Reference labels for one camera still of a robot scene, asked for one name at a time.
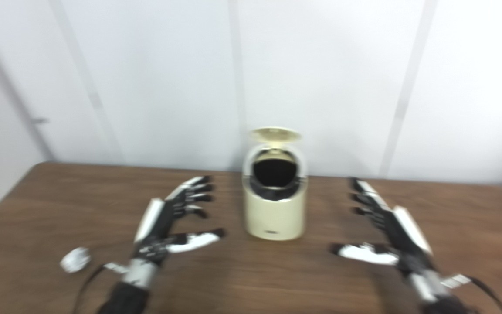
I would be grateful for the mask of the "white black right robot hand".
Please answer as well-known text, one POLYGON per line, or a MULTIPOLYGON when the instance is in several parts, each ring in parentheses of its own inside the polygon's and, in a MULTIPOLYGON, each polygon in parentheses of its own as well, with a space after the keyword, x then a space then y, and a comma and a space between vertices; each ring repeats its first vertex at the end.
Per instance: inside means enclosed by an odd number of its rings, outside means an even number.
POLYGON ((343 258, 395 266, 405 278, 412 273, 436 272, 433 252, 408 210, 390 208, 381 195, 358 177, 350 178, 350 198, 360 204, 352 212, 366 217, 387 239, 387 244, 330 244, 329 252, 343 258))

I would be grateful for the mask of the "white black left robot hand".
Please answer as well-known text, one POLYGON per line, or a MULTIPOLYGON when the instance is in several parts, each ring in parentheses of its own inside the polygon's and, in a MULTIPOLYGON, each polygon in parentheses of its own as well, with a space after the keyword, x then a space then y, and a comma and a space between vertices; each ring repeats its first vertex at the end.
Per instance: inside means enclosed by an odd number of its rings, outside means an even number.
POLYGON ((151 199, 134 239, 133 258, 160 267, 170 254, 191 252, 225 237, 223 228, 185 234, 171 232, 174 224, 186 216, 209 217, 197 204, 213 201, 209 195, 214 189, 211 181, 211 176, 193 177, 180 184, 165 199, 151 199))

